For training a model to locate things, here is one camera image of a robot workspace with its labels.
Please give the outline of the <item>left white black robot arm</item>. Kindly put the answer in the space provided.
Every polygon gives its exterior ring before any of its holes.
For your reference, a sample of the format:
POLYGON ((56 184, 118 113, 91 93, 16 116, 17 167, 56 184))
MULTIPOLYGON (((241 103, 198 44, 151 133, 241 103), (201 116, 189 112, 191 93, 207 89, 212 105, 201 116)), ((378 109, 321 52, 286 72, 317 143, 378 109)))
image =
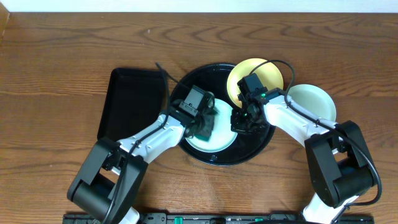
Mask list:
POLYGON ((71 183, 67 198, 100 223, 137 223, 132 207, 148 165, 185 138, 209 138, 216 109, 192 118, 172 109, 141 132, 118 141, 97 140, 71 183))

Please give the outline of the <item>light green plate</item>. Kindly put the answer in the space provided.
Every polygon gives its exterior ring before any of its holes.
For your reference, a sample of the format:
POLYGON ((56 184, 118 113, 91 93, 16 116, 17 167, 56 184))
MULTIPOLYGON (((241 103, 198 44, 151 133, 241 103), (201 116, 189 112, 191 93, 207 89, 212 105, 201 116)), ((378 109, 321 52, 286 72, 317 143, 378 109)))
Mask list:
POLYGON ((209 140, 198 136, 185 138, 191 147, 201 152, 220 152, 229 147, 237 137, 231 130, 232 107, 223 100, 215 99, 215 123, 209 140))
POLYGON ((299 84, 293 86, 288 95, 306 110, 330 121, 336 120, 336 107, 331 96, 315 85, 299 84))

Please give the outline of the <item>yellow plate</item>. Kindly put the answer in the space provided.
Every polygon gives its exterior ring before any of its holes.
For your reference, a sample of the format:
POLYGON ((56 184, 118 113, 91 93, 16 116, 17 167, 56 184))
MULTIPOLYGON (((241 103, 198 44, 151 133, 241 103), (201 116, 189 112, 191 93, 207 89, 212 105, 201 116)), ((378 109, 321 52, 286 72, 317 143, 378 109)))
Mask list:
MULTIPOLYGON (((228 96, 238 108, 242 107, 242 103, 238 100, 238 95, 241 92, 238 87, 238 81, 248 76, 256 66, 263 62, 266 62, 266 60, 262 58, 250 58, 238 63, 229 73, 226 84, 228 96)), ((283 89, 284 80, 282 74, 273 63, 262 65, 257 68, 254 73, 259 77, 262 85, 268 90, 274 88, 283 89)))

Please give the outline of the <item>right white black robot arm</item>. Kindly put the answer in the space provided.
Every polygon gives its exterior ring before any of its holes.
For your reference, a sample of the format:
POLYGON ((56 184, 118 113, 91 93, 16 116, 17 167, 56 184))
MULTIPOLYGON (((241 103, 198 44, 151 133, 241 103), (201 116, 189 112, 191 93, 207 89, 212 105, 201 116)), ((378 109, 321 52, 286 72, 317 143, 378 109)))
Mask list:
POLYGON ((380 184, 380 177, 359 126, 323 119, 276 88, 240 90, 232 97, 238 112, 231 118, 233 130, 260 133, 278 127, 306 151, 315 195, 302 214, 307 222, 336 223, 356 199, 380 184))

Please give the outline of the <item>green yellow sponge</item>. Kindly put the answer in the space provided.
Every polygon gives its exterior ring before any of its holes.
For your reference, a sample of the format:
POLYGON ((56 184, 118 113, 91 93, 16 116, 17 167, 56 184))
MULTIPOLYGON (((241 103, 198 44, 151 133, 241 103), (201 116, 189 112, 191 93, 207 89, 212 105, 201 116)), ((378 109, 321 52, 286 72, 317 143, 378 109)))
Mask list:
POLYGON ((213 131, 212 126, 204 126, 195 132, 194 136, 202 141, 209 141, 213 131))

